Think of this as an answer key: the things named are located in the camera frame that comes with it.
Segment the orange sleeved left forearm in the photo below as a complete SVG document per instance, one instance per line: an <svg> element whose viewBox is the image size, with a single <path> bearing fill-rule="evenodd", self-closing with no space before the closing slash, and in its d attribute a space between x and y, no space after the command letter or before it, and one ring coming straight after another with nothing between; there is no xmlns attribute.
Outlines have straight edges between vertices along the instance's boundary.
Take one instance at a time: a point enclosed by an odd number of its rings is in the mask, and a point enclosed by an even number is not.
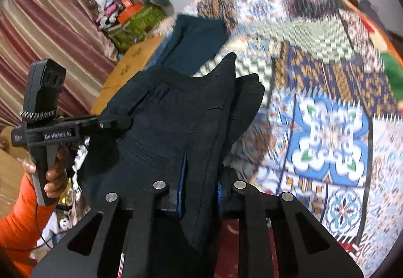
<svg viewBox="0 0 403 278"><path fill-rule="evenodd" d="M36 193L27 174L12 211L1 219L1 263L18 277L30 277L36 262L30 258L56 205L38 206Z"/></svg>

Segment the person's left hand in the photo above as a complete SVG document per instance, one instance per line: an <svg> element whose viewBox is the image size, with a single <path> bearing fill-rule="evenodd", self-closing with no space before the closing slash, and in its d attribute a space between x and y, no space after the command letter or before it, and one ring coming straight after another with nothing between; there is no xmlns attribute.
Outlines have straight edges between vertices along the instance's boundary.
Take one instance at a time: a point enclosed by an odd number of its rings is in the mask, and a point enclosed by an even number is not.
<svg viewBox="0 0 403 278"><path fill-rule="evenodd" d="M64 146L58 148L56 160L46 172L47 183L44 186L46 196L51 199L59 199L68 184L66 168L68 166L69 152ZM33 175L36 173L36 165L30 158L22 161L22 167L25 170L31 184L33 184Z"/></svg>

